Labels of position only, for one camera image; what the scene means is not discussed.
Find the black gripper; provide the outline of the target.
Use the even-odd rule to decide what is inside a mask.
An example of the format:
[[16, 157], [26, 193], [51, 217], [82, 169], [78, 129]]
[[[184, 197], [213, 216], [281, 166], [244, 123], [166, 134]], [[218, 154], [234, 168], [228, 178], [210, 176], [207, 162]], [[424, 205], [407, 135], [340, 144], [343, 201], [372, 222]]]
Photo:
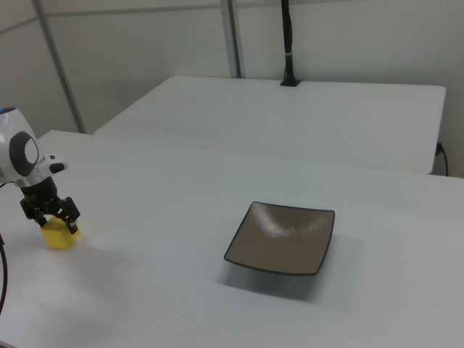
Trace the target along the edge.
[[52, 177], [36, 185], [21, 188], [21, 192], [24, 199], [20, 201], [20, 205], [27, 219], [45, 225], [47, 219], [44, 215], [54, 215], [65, 223], [71, 234], [77, 233], [80, 211], [71, 197], [59, 200], [57, 186]]

